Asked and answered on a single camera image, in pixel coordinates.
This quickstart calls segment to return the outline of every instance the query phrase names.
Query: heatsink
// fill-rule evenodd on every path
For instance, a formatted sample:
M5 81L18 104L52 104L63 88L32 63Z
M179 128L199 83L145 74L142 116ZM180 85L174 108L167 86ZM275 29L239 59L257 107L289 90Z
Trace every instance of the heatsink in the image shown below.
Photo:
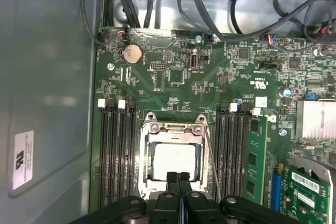
M336 102L298 101L295 137L336 140Z

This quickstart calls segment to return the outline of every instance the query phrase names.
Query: blue pcie slot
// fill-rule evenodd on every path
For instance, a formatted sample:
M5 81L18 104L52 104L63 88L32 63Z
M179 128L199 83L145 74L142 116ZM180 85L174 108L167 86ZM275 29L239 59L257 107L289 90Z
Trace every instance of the blue pcie slot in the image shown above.
M280 191L281 191L281 175L272 174L272 193L271 193L271 209L278 212L280 210Z

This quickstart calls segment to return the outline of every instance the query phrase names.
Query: blue connector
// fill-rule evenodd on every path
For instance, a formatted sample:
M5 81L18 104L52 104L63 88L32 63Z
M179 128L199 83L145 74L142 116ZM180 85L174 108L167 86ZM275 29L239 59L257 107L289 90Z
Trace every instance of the blue connector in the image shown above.
M304 95L304 98L307 100L316 100L317 96L315 93L308 93Z
M281 175L272 174L272 192L271 192L271 209L280 211L280 192L281 192Z

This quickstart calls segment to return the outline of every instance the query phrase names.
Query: white label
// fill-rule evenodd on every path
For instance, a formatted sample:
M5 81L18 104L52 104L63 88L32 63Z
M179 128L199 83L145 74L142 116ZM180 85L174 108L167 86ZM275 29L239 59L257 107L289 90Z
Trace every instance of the white label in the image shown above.
M256 97L257 108L267 108L267 97Z
M34 131L15 135L13 190L33 178Z
M307 188L317 192L318 194L320 193L320 186L318 184L316 184L313 181L310 181L308 179L306 179L305 177L302 177L299 174L296 173L292 173L292 179L304 186L306 186Z
M305 195L298 192L298 199L302 200L308 206L315 208L315 202L312 201L310 198L306 197Z

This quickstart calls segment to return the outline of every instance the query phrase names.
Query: motherboard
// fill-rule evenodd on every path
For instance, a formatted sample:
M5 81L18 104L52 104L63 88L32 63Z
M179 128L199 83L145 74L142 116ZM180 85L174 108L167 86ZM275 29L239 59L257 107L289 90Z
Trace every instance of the motherboard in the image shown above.
M100 37L117 32L104 27ZM277 42L287 49L307 44ZM293 158L336 167L332 52L320 46L288 54L263 38L228 43L139 28L98 47L90 211L127 195L148 199L165 190L167 172L188 172L192 188L217 201L236 195L289 212L283 188ZM312 223L328 223L312 212L319 221Z

